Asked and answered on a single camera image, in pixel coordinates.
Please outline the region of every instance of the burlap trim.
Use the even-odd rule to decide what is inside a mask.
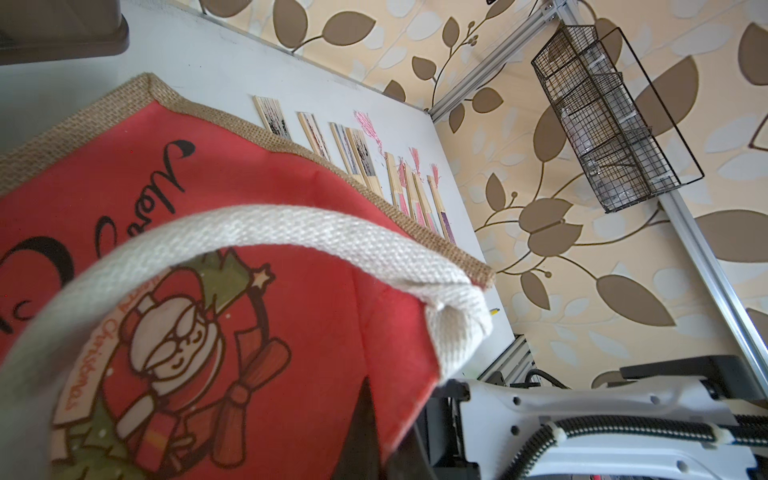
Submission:
[[[340,176],[368,201],[376,205],[413,240],[440,253],[459,266],[472,279],[472,282],[484,288],[493,285],[495,275],[491,267],[431,230],[420,226],[413,219],[394,208],[393,205],[354,180],[345,171],[340,170],[336,165],[325,161],[321,156],[301,145],[278,137],[242,118],[188,101],[155,74],[138,75],[52,129],[38,135],[8,154],[0,156],[0,196],[6,195],[22,183],[32,179],[58,160],[136,114],[153,101],[157,101],[170,111],[209,121],[268,151],[299,155],[322,165]]]

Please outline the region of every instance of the metal frame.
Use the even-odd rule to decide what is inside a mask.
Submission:
[[[429,111],[432,121],[440,120],[464,98],[467,98],[556,15],[567,24],[583,25],[585,23],[578,12],[578,0],[551,0],[543,4],[502,45],[435,104],[435,107]],[[680,192],[661,194],[658,199],[720,314],[739,344],[763,394],[768,397],[768,349],[763,339],[760,338],[752,320],[746,314],[741,300],[704,239]]]
[[[728,405],[693,376],[655,376],[609,389],[510,389],[465,380],[469,400],[458,403],[465,459],[483,480],[503,472],[543,425],[583,415],[622,415],[736,425]],[[663,436],[600,434],[559,439],[528,473],[632,475],[697,480],[749,480],[750,447],[702,445]]]
[[[528,348],[525,335],[518,335],[515,341],[478,376],[478,380],[485,382],[494,372],[500,372],[504,383],[519,383],[531,368],[533,368],[531,349]]]

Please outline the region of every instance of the black corrugated tube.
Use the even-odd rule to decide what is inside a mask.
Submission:
[[[719,425],[731,432],[735,441],[732,445],[750,447],[768,446],[768,419],[753,415],[738,415],[741,425]],[[553,422],[563,429],[567,438],[604,433],[645,435],[666,439],[688,440],[691,442],[715,442],[717,438],[712,427],[706,423],[682,422],[680,420],[654,419],[628,415],[587,415]],[[543,425],[522,446],[499,480],[521,480],[528,476],[541,456],[556,443],[553,429]]]

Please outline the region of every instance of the pink tassel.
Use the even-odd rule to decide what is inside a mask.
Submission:
[[[362,127],[362,131],[366,132],[366,135],[375,140],[376,144],[379,145],[379,153],[381,154],[382,158],[384,158],[384,147],[382,145],[382,141],[379,139],[379,135],[376,134],[376,130],[373,129],[371,117],[369,117],[368,114],[364,114],[361,111],[355,110],[355,118],[360,124],[360,127]]]
[[[435,186],[437,187],[440,184],[440,173],[437,170],[437,165],[430,164],[430,167],[432,167],[432,176],[435,178]]]
[[[411,157],[413,157],[413,164],[416,166],[416,176],[421,179],[422,171],[419,169],[419,151],[414,147],[410,147],[409,150],[411,151]]]
[[[400,185],[406,188],[406,163],[400,158],[400,166],[397,167],[397,174],[400,177]]]

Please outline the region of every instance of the white table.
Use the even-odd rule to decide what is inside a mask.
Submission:
[[[343,163],[329,121],[358,127],[354,111],[369,114],[384,145],[395,156],[419,150],[422,171],[437,164],[440,193],[456,243],[483,259],[472,224],[429,116],[276,48],[231,31],[160,0],[123,0],[131,46],[122,55],[0,67],[0,151],[7,151],[57,124],[141,72],[157,74],[184,97],[262,122],[252,95],[277,98],[293,140],[310,148],[297,111],[314,113],[333,161]],[[391,190],[384,160],[369,140],[385,196]],[[495,289],[488,291],[494,332],[470,363],[476,377],[514,340]]]

